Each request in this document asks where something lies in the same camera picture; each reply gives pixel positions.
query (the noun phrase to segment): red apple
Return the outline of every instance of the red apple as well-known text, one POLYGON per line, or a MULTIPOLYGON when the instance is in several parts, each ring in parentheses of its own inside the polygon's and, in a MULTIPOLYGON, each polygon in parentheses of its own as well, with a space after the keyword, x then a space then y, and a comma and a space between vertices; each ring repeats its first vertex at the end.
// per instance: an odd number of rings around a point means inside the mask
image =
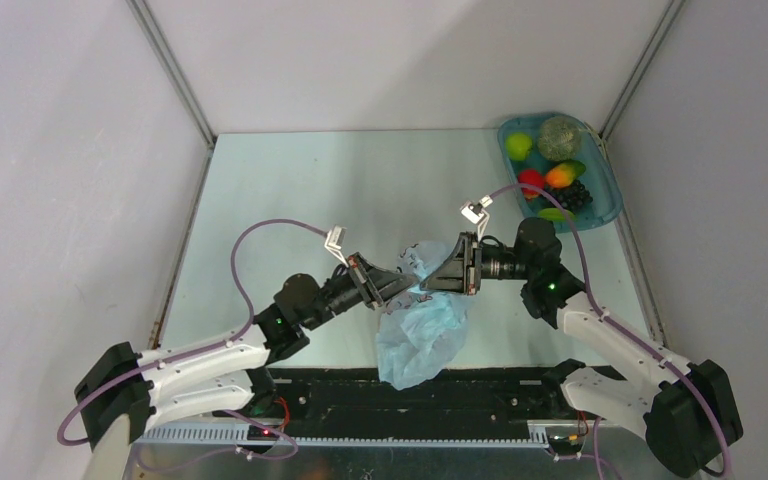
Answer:
MULTIPOLYGON (((521 172, 519 172, 519 175, 517 175, 517 181, 519 183, 527 183, 529 185, 534 185, 535 187, 543 188, 546 186, 546 180, 543 178, 543 175, 540 175, 540 172, 533 168, 525 169, 521 172)), ((540 194, 537 193, 534 190, 530 190, 528 188, 523 188, 522 193, 525 195, 525 198, 528 200, 531 200, 532 198, 536 198, 540 194)))

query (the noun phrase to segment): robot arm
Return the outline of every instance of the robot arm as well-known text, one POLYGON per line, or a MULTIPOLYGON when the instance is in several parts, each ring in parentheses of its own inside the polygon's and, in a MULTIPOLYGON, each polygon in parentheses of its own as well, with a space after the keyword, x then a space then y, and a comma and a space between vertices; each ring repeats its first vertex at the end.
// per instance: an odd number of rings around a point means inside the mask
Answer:
MULTIPOLYGON (((486 223, 482 204, 467 205, 474 223, 486 223)), ((474 295, 481 281, 519 280, 522 302, 534 318, 587 344, 619 372, 608 378, 576 360, 567 360, 544 379, 554 409, 574 409, 607 418, 643 438, 673 473, 689 477, 713 460, 720 448, 699 402, 665 367, 670 362, 699 390, 717 416, 727 443, 743 435, 734 394, 725 371, 707 360, 694 365, 648 338, 638 340, 660 353, 658 361, 617 328, 634 329, 608 307, 597 314, 585 286, 560 263, 561 243, 543 219, 520 223, 513 247, 475 233, 461 233, 457 246, 436 272, 421 282, 425 290, 474 295), (604 319, 610 316, 614 325, 604 319)))
POLYGON ((122 414, 131 420, 131 442, 155 426, 192 415, 217 410, 261 414, 275 395, 265 366, 310 343, 304 329, 313 330, 360 303, 383 306, 419 281, 414 275, 378 268, 359 253, 339 258, 345 261, 343 272, 321 287, 310 275, 288 278, 274 303, 255 315, 251 327, 236 340, 226 340, 239 333, 232 330, 174 349, 135 353, 128 343, 108 349, 76 387, 79 402, 122 373, 158 363, 104 392, 81 411, 90 446, 94 448, 122 414), (217 342, 224 345, 208 348, 217 342), (165 361, 200 349, 205 351, 165 361))

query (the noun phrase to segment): white table surface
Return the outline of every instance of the white table surface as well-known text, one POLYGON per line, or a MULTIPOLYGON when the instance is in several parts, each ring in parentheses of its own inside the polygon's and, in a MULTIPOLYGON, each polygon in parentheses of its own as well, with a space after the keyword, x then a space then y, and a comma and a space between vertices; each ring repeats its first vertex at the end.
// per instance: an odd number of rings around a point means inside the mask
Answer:
MULTIPOLYGON (((184 263, 162 336, 174 347, 230 330, 246 306, 230 273, 237 236, 260 220, 284 217, 323 230, 348 229, 344 251, 394 268, 398 252, 420 240, 453 244, 471 225, 459 207, 509 183, 494 130, 412 130, 225 134, 210 164, 184 263)), ((522 219, 510 191, 491 207, 487 233, 512 244, 522 219)), ((570 234, 562 259, 579 275, 570 234)), ((582 233, 596 295, 645 332, 643 313, 617 231, 582 233)), ((260 311, 292 274, 320 283, 336 260, 323 240, 290 226, 264 227, 239 249, 243 285, 260 311)), ((586 345, 532 319, 519 282, 486 281, 469 311, 469 335, 453 368, 552 366, 567 358, 605 363, 586 345)), ((379 312, 357 306, 313 332, 311 344, 278 364, 299 367, 376 365, 379 312)))

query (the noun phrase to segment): transparent blue tray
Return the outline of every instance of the transparent blue tray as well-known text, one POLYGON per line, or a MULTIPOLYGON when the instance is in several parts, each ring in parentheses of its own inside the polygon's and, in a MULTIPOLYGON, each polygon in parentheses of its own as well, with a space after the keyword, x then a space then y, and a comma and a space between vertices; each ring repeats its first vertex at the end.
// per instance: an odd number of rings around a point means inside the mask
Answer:
MULTIPOLYGON (((508 174, 511 176, 512 183, 517 181, 517 175, 525 169, 534 168, 545 175, 546 172, 557 165, 555 162, 546 160, 537 150, 537 132, 540 125, 556 115, 563 114, 545 112, 526 115, 508 120, 499 128, 499 148, 502 150, 502 158, 504 159, 505 167, 508 169, 508 174), (518 132, 526 133, 534 140, 531 152, 525 161, 522 162, 511 160, 505 149, 505 139, 508 135, 518 132)), ((608 165, 607 159, 602 155, 602 151, 599 149, 593 136, 588 133, 588 126, 575 117, 570 117, 569 115, 567 117, 578 123, 582 129, 581 150, 576 154, 575 160, 583 163, 587 167, 587 171, 578 179, 587 187, 587 190, 590 191, 590 195, 593 197, 592 203, 582 208, 581 211, 576 212, 575 227, 578 230, 601 227, 617 218, 617 215, 622 211, 622 195, 617 187, 617 181, 614 178, 611 167, 608 165)), ((546 201, 542 197, 526 201, 525 196, 519 190, 514 195, 517 196, 517 201, 526 218, 537 216, 537 212, 546 206, 546 201)), ((555 231, 568 232, 569 225, 566 222, 555 222, 555 231)))

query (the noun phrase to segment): plastic bag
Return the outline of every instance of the plastic bag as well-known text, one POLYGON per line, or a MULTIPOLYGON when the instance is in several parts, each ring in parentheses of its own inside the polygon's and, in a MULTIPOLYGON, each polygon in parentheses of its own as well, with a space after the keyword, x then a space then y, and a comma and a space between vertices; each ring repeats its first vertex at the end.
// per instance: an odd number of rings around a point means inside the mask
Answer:
MULTIPOLYGON (((399 269, 424 279, 451 250, 442 242, 420 242, 399 256, 399 269)), ((469 297, 423 292, 418 285, 390 301, 375 336, 378 378, 396 390, 434 378, 466 342, 470 304, 469 297)))

